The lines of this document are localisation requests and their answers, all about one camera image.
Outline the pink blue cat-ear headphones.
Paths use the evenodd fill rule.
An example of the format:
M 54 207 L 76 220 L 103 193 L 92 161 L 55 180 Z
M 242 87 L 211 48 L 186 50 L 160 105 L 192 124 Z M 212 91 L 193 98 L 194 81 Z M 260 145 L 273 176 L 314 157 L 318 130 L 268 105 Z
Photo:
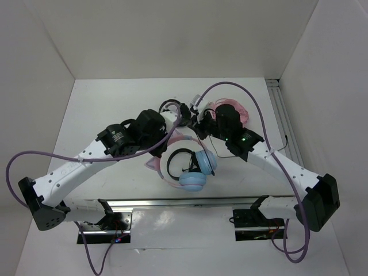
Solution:
M 215 175 L 217 168 L 216 157 L 200 140 L 189 135 L 184 135 L 178 130 L 174 131 L 167 145 L 171 146 L 180 141 L 195 142 L 201 146 L 201 150 L 193 151 L 188 148 L 178 148 L 173 151 L 166 162 L 166 171 L 167 175 L 171 178 L 170 180 L 167 180 L 162 173 L 161 158 L 154 156 L 145 163 L 145 166 L 150 170 L 156 171 L 162 180 L 174 188 L 192 192 L 201 191 L 206 185 L 207 176 Z M 170 165 L 178 155 L 187 155 L 190 159 L 188 166 L 182 169 L 179 176 L 176 176 L 172 175 Z

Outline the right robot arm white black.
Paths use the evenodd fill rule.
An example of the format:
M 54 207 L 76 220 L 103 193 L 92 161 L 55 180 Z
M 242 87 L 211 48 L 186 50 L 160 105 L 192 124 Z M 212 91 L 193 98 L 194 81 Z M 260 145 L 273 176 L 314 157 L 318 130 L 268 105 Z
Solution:
M 267 145 L 265 138 L 243 127 L 232 105 L 216 108 L 215 116 L 206 105 L 192 107 L 193 128 L 199 137 L 224 141 L 233 155 L 259 167 L 275 179 L 295 188 L 294 197 L 261 196 L 251 207 L 251 219 L 265 225 L 270 219 L 297 219 L 318 232 L 340 206 L 338 185 L 330 175 L 311 172 Z

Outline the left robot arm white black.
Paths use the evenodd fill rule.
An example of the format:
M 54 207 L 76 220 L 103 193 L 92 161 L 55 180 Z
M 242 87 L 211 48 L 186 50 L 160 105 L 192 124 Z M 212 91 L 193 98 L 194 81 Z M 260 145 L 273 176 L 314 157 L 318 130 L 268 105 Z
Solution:
M 78 186 L 99 171 L 149 153 L 160 156 L 167 146 L 180 114 L 158 113 L 147 109 L 136 119 L 107 126 L 76 157 L 53 172 L 37 179 L 19 181 L 21 193 L 40 231 L 50 230 L 62 222 L 78 221 L 108 229 L 116 220 L 106 200 L 67 200 Z

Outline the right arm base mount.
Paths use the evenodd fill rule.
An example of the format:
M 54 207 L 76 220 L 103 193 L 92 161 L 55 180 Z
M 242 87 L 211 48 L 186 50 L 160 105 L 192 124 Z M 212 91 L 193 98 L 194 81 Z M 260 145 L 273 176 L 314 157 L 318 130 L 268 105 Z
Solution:
M 283 238 L 285 221 L 281 218 L 266 219 L 252 209 L 234 209 L 232 213 L 229 222 L 235 228 L 237 242 Z

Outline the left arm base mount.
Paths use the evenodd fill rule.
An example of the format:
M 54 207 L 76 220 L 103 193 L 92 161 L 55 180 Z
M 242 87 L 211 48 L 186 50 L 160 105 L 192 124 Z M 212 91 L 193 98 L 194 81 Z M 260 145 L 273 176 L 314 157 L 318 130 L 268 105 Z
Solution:
M 80 222 L 87 244 L 128 244 L 131 242 L 132 208 L 118 208 L 103 222 Z

